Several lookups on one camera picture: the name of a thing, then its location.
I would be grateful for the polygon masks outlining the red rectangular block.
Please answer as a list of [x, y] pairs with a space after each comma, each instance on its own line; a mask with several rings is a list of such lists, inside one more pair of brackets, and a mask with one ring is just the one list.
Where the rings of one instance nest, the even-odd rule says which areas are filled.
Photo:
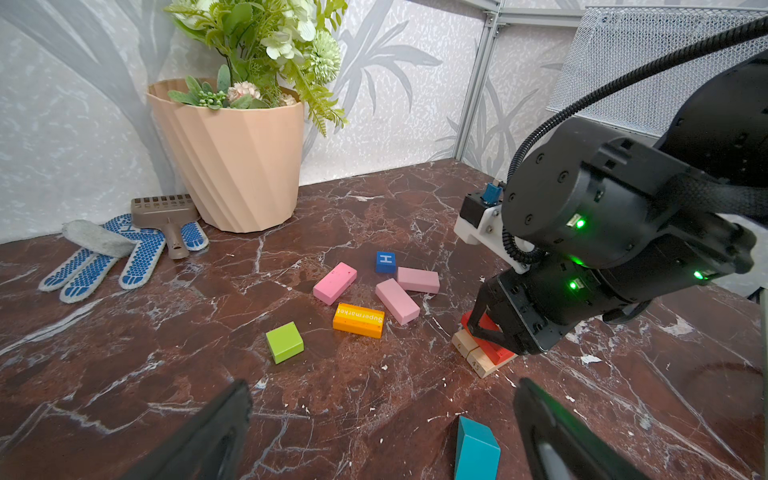
[[[487, 314], [482, 315], [479, 320], [479, 326], [486, 330], [499, 331], [499, 327], [491, 321]], [[474, 334], [472, 334], [472, 338], [494, 365], [499, 365], [516, 356], [514, 352], [495, 343], [480, 339]]]

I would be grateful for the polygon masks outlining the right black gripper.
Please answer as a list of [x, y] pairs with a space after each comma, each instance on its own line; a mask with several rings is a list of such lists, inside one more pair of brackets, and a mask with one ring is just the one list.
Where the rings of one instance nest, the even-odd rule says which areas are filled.
[[618, 294], [602, 271], [548, 256], [528, 272], [513, 269], [480, 287], [466, 329], [517, 355], [552, 349], [583, 320], [625, 323], [649, 305]]

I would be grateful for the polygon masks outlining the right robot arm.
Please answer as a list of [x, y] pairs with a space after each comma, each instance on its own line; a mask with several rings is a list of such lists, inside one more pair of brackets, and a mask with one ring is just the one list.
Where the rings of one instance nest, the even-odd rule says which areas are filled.
[[657, 297], [745, 274], [767, 222], [767, 56], [716, 75], [645, 145], [571, 118], [509, 183], [467, 195], [456, 231], [491, 234], [512, 260], [485, 281], [465, 329], [518, 355], [600, 317], [632, 320]]

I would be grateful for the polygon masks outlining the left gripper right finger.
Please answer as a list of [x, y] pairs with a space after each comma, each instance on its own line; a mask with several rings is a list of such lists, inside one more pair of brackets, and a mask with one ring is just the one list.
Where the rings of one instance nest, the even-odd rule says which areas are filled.
[[514, 412], [534, 479], [644, 479], [544, 389], [523, 378]]

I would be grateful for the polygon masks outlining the natural wood block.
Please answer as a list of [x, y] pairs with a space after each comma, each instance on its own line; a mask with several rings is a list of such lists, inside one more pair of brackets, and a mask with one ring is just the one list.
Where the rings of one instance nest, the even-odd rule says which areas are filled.
[[489, 375], [495, 373], [503, 366], [510, 363], [513, 359], [517, 357], [516, 354], [513, 354], [511, 357], [500, 361], [498, 364], [495, 364], [487, 355], [486, 353], [480, 348], [476, 348], [472, 351], [470, 351], [466, 357], [466, 360], [470, 367], [475, 371], [475, 373], [481, 378], [484, 379], [488, 377]]
[[479, 347], [476, 340], [465, 329], [460, 329], [453, 335], [452, 344], [464, 359]]

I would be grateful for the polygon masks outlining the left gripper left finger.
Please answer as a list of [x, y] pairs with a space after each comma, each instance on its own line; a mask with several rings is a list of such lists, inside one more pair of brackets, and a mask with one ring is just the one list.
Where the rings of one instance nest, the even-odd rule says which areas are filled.
[[249, 428], [252, 399], [237, 380], [161, 445], [138, 461], [124, 479], [233, 479]]

